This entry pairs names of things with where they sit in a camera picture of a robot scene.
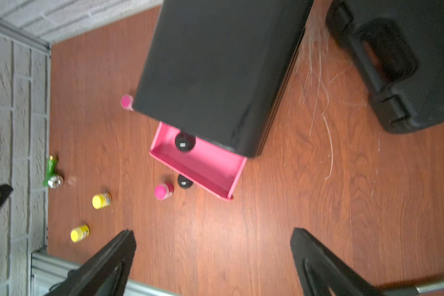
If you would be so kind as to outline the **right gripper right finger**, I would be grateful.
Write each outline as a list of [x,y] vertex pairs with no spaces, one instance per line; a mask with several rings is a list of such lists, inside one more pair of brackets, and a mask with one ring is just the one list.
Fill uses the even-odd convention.
[[306,296],[382,294],[306,229],[294,229],[290,247],[300,284]]

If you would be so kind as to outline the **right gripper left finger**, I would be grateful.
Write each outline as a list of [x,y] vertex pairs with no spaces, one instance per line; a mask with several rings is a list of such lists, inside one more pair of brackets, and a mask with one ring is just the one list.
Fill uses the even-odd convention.
[[65,281],[50,290],[49,296],[122,296],[136,251],[134,232],[123,230]]

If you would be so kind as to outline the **yellow paint can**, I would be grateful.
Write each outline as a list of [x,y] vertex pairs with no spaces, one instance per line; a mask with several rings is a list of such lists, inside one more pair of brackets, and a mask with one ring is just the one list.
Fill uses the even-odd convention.
[[89,226],[87,224],[84,224],[71,230],[70,239],[72,240],[72,242],[76,243],[84,240],[89,235],[90,235]]
[[92,206],[96,209],[102,209],[108,207],[112,203],[111,195],[106,192],[102,194],[96,194],[92,197]]

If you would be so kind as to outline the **black drawer cabinet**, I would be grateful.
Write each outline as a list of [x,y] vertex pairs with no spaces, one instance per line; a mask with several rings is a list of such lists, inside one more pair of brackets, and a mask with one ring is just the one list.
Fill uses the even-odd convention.
[[134,109],[244,157],[261,153],[311,1],[164,1]]

